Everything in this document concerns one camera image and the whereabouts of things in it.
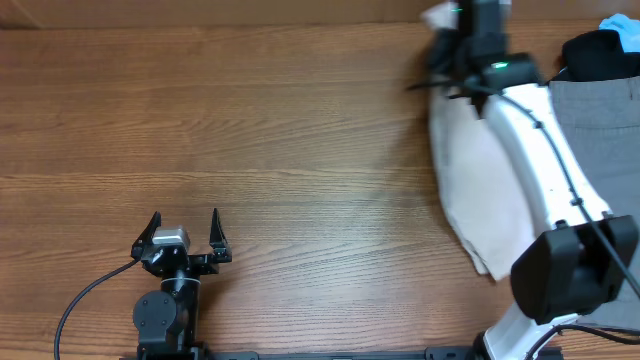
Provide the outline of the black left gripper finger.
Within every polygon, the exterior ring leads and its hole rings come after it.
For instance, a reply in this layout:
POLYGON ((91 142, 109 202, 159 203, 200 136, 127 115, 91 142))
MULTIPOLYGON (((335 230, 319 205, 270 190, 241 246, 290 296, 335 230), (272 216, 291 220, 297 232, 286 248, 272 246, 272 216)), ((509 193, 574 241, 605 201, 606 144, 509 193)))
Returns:
POLYGON ((225 249, 228 245, 221 226, 220 213, 217 208, 214 208, 212 213, 209 245, 212 249, 225 249))
POLYGON ((161 214, 158 211, 156 211, 152 215, 145 229, 134 241, 133 245, 143 246, 144 244, 150 243, 152 241, 153 235, 155 234, 155 231, 157 230, 158 227, 161 226, 161 223, 162 223, 161 214))

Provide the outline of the beige shorts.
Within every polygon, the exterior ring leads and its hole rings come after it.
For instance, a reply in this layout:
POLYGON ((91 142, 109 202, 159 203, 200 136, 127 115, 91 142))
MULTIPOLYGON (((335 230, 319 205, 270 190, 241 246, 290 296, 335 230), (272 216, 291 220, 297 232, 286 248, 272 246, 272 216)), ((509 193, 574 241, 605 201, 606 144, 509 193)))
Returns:
POLYGON ((476 271, 499 281, 533 241, 531 215, 507 152, 471 100, 453 93, 430 92, 439 199, 476 271))

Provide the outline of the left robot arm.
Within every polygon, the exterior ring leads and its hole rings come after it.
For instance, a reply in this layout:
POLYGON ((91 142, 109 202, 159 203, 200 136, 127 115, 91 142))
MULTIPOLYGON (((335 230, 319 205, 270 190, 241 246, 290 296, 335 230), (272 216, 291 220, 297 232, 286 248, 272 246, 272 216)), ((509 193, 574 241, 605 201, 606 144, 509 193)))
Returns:
POLYGON ((232 261, 218 210, 212 213, 209 245, 209 253, 191 254, 188 232, 182 226, 163 227, 158 212, 133 243, 133 259, 161 280, 160 289, 143 295, 133 309, 138 359, 213 357, 207 344, 197 340, 197 323, 201 278, 232 261))

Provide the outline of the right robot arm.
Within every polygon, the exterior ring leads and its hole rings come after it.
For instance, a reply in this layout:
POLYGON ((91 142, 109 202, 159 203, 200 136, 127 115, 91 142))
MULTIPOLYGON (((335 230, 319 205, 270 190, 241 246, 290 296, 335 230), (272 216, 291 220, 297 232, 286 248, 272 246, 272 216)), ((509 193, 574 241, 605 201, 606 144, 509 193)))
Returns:
POLYGON ((506 1, 424 12, 429 135, 445 217, 478 272, 508 278, 513 304, 467 346, 429 359, 558 359, 551 339, 637 289, 639 229, 584 175, 533 58, 512 53, 506 1))

